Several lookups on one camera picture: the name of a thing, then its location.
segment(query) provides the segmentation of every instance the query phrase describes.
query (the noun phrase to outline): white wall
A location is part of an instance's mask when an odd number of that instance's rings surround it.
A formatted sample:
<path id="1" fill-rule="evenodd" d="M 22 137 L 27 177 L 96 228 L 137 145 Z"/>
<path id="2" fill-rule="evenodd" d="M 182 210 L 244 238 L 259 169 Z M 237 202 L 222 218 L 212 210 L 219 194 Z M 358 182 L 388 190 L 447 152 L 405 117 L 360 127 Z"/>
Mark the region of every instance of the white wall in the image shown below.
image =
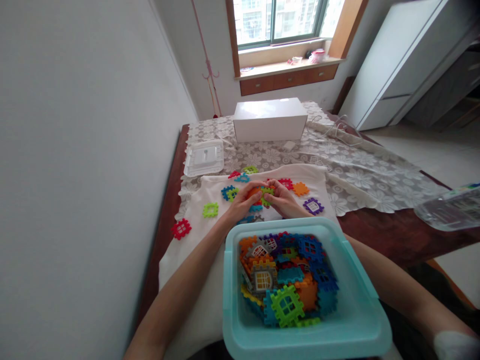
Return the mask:
<path id="1" fill-rule="evenodd" d="M 0 359 L 120 359 L 182 124 L 147 0 L 2 1 Z"/>
<path id="2" fill-rule="evenodd" d="M 155 0 L 165 24 L 174 53 L 200 119 L 213 117 L 209 86 L 202 73 L 207 74 L 205 56 L 190 0 Z M 218 98 L 223 115 L 232 115 L 237 102 L 298 97 L 313 100 L 322 108 L 332 109 L 348 76 L 356 75 L 390 6 L 401 0 L 369 0 L 355 35 L 347 61 L 340 64 L 335 79 L 288 89 L 240 96 L 240 85 L 234 80 L 234 66 L 225 0 L 197 0 L 195 2 L 205 46 L 214 73 Z"/>

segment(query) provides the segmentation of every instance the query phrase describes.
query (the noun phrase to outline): white cloth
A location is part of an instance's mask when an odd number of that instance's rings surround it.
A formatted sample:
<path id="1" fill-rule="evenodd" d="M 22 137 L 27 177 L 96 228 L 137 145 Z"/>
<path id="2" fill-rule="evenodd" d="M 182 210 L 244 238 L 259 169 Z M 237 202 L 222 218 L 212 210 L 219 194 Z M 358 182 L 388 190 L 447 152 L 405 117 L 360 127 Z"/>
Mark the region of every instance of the white cloth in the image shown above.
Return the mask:
<path id="1" fill-rule="evenodd" d="M 266 181 L 267 179 L 290 178 L 294 183 L 302 182 L 310 190 L 307 195 L 298 197 L 296 201 L 303 203 L 310 198 L 317 199 L 324 207 L 323 212 L 317 216 L 328 218 L 339 224 L 335 210 L 330 204 L 325 187 L 326 168 L 323 166 L 292 164 L 285 165 L 276 170 L 249 175 L 252 181 Z M 233 185 L 236 188 L 246 186 L 243 182 L 223 176 L 203 176 L 201 188 L 192 194 L 191 200 L 185 211 L 185 219 L 190 222 L 191 232 L 180 241 L 173 239 L 159 264 L 159 288 L 166 284 L 180 264 L 188 257 L 195 246 L 210 231 L 212 226 L 230 206 L 230 202 L 222 197 L 221 190 Z M 204 218 L 203 208 L 207 203 L 218 203 L 218 216 Z M 263 209 L 260 215 L 269 220 L 280 220 L 282 217 L 272 208 Z M 224 251 L 223 245 L 213 263 L 205 285 L 187 320 L 172 341 L 165 355 L 165 359 L 181 360 L 193 355 L 208 344 L 221 340 L 222 335 L 222 293 L 224 276 Z"/>

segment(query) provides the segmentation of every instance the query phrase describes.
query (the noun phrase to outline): box lid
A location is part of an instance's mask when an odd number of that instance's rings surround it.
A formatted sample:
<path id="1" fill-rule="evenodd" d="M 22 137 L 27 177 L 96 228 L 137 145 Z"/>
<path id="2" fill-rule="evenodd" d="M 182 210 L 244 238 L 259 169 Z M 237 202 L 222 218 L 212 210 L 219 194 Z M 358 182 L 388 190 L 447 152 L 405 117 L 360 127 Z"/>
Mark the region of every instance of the box lid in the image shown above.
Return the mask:
<path id="1" fill-rule="evenodd" d="M 297 97 L 291 97 L 276 100 L 238 102 L 233 119 L 251 120 L 306 115 L 307 111 L 300 100 Z"/>

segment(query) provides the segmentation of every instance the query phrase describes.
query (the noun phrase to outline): white floral tablecloth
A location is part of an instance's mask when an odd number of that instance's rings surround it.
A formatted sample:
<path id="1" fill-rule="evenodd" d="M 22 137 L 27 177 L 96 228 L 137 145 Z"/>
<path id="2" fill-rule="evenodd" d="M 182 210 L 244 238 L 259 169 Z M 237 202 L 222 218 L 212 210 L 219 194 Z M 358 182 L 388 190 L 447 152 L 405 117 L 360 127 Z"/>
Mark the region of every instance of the white floral tablecloth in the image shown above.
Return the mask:
<path id="1" fill-rule="evenodd" d="M 365 207 L 393 213 L 413 208 L 446 190 L 421 174 L 419 167 L 382 146 L 367 140 L 348 146 L 335 137 L 334 131 L 319 138 L 333 122 L 315 102 L 302 104 L 308 112 L 307 124 L 291 151 L 283 149 L 285 141 L 237 143 L 231 116 L 190 124 L 186 151 L 191 144 L 222 139 L 224 167 L 216 175 L 240 172 L 246 166 L 255 166 L 259 172 L 287 164 L 328 166 L 331 171 L 326 174 L 326 188 L 337 216 Z M 312 122 L 316 116 L 320 120 Z M 357 137 L 341 130 L 338 137 L 347 144 L 359 142 Z M 181 205 L 176 220 L 184 217 L 190 196 L 200 188 L 201 176 L 183 175 L 181 180 Z"/>

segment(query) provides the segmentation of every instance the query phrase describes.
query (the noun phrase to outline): plastic storage box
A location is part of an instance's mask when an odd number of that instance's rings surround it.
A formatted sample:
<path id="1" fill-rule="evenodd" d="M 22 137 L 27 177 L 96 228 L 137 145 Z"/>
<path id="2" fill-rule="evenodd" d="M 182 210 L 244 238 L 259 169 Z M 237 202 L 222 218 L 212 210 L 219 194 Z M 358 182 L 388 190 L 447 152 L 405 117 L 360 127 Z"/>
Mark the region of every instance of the plastic storage box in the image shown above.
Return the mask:
<path id="1" fill-rule="evenodd" d="M 240 292 L 239 241 L 283 231 L 316 236 L 337 278 L 337 311 L 320 324 L 266 327 Z M 235 360 L 347 359 L 385 354 L 392 344 L 392 330 L 377 292 L 341 229 L 326 218 L 310 217 L 242 224 L 228 233 L 223 265 L 223 338 Z"/>

